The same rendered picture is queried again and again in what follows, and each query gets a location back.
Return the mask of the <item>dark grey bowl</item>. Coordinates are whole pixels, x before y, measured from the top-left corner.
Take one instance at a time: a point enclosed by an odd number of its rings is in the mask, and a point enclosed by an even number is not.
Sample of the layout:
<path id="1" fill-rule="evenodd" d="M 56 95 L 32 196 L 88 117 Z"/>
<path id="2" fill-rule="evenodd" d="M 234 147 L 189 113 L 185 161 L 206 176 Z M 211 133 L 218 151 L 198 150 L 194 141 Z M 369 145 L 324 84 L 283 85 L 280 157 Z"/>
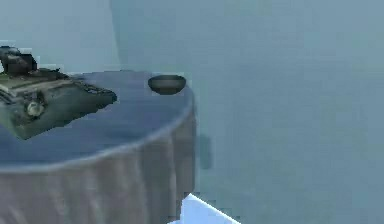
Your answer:
<path id="1" fill-rule="evenodd" d="M 160 95 L 174 95 L 186 86 L 186 79 L 180 75 L 156 75 L 148 80 L 150 89 Z"/>

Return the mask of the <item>round table with grey cloth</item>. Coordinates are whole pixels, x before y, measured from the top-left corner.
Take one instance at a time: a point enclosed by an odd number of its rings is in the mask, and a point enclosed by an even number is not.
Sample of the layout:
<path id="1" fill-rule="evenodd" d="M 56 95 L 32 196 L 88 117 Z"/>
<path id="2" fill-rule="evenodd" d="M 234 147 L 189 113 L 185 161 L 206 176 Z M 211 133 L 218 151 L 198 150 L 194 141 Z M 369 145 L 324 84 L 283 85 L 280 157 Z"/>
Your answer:
<path id="1" fill-rule="evenodd" d="M 0 126 L 0 224 L 169 224 L 195 185 L 192 89 L 130 70 L 70 75 L 117 101 L 23 140 Z"/>

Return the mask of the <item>dark green toy tank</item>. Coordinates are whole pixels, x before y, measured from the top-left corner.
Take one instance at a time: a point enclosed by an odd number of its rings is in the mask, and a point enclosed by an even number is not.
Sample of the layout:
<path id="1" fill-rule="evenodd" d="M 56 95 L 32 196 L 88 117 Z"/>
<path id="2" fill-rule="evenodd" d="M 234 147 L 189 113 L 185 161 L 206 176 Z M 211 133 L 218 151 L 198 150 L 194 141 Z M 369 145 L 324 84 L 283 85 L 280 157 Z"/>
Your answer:
<path id="1" fill-rule="evenodd" d="M 0 46 L 0 126 L 26 140 L 117 101 L 113 91 L 59 69 L 40 68 L 30 53 Z"/>

